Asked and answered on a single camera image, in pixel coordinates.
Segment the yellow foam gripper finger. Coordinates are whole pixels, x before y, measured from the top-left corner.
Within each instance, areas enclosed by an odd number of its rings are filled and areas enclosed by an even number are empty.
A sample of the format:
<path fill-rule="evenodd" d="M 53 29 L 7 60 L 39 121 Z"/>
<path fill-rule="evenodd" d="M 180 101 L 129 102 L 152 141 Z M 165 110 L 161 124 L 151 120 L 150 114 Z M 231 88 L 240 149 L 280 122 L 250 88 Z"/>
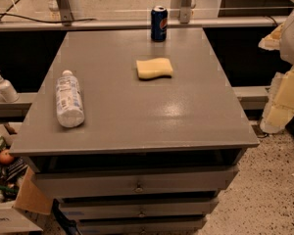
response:
<path fill-rule="evenodd" d="M 281 38 L 281 32 L 283 29 L 283 23 L 277 26 L 270 34 L 262 38 L 258 46 L 264 50 L 272 51 L 279 50 L 279 41 Z"/>

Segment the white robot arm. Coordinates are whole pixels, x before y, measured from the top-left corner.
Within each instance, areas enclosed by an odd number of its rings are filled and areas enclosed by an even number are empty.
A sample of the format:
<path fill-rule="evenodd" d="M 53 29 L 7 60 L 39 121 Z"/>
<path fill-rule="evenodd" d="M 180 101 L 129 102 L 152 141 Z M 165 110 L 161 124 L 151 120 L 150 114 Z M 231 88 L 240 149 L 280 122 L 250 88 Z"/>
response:
<path fill-rule="evenodd" d="M 286 21 L 264 37 L 259 47 L 278 50 L 280 58 L 292 67 L 285 74 L 277 72 L 269 87 L 260 128 L 265 133 L 277 133 L 294 117 L 294 10 Z"/>

